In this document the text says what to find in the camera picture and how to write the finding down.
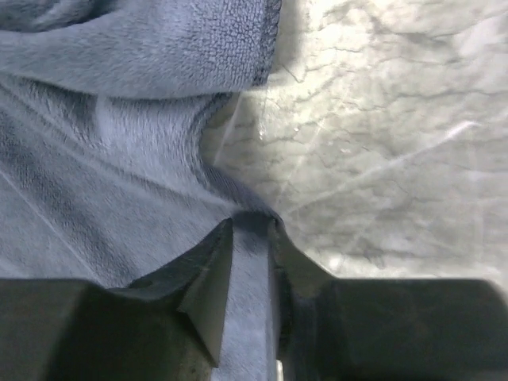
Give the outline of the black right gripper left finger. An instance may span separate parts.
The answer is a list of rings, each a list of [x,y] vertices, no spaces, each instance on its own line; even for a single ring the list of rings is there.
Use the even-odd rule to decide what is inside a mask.
[[[219,223],[124,288],[1,281],[4,380],[208,380],[218,366],[233,254]]]

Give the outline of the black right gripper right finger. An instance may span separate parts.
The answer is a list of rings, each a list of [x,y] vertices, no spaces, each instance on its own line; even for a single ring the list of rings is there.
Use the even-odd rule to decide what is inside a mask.
[[[504,380],[507,304],[483,279],[341,279],[268,229],[286,380]]]

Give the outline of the blue grey cloth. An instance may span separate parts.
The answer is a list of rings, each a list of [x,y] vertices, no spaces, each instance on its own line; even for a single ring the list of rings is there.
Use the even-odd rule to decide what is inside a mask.
[[[234,249],[214,380],[276,377],[267,226],[202,131],[267,81],[278,1],[4,1],[1,275],[119,287],[221,220]]]

